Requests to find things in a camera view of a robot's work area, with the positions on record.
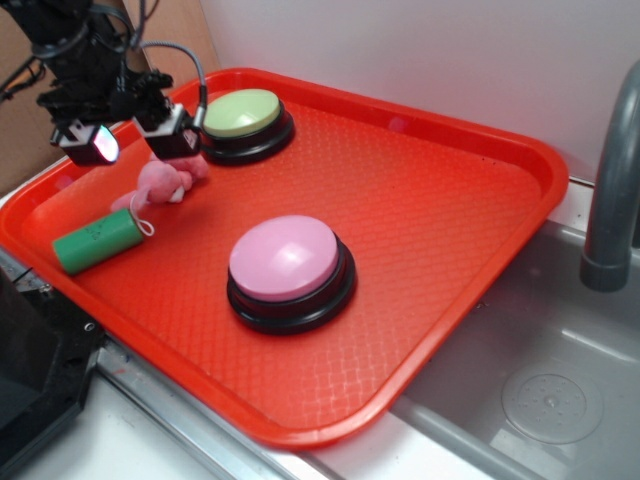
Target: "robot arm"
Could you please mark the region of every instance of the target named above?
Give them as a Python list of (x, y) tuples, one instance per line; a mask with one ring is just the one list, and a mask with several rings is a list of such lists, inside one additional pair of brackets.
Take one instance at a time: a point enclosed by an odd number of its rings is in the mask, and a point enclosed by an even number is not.
[(53, 89), (37, 103), (55, 125), (51, 142), (76, 163), (115, 161), (99, 151), (96, 156), (96, 137), (106, 131), (102, 124), (131, 118), (159, 158), (198, 153), (199, 125), (161, 92), (172, 86), (172, 78), (127, 67), (131, 27), (123, 38), (109, 20), (117, 16), (127, 24), (119, 11), (92, 0), (0, 0), (0, 6), (29, 38), (32, 54), (56, 77)]

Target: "orange tray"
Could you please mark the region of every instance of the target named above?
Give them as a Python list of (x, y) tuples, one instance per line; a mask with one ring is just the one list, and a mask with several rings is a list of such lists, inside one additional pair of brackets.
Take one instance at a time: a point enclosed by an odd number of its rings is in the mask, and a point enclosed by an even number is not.
[[(567, 169), (536, 140), (311, 83), (250, 69), (207, 81), (211, 98), (276, 93), (295, 119), (291, 144), (253, 165), (212, 166), (182, 204), (146, 211), (154, 237), (69, 277), (51, 242), (108, 214), (148, 160), (127, 122), (116, 165), (65, 161), (12, 197), (0, 243), (255, 439), (334, 442), (400, 394), (560, 202)], [(192, 108), (196, 83), (173, 98)], [(287, 214), (329, 225), (359, 283), (325, 326), (277, 337), (244, 327), (225, 287), (236, 240)]]

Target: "sink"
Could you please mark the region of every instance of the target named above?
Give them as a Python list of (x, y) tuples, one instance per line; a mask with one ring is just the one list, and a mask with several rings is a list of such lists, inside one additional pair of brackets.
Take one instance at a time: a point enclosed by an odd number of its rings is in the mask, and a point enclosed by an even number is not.
[(583, 244), (546, 222), (393, 413), (497, 478), (640, 478), (640, 257), (596, 293)]

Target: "sink drain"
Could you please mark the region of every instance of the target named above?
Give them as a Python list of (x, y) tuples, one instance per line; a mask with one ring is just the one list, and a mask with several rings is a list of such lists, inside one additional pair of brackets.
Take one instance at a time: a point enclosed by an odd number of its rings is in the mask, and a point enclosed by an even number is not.
[(502, 390), (509, 421), (545, 443), (585, 438), (602, 418), (602, 395), (590, 380), (566, 365), (540, 363), (515, 372)]

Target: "white wall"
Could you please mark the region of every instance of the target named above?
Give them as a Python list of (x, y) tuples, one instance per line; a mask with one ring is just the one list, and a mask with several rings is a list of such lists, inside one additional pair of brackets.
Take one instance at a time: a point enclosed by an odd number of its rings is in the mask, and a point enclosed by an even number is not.
[(523, 133), (594, 179), (638, 0), (202, 0), (250, 66)]

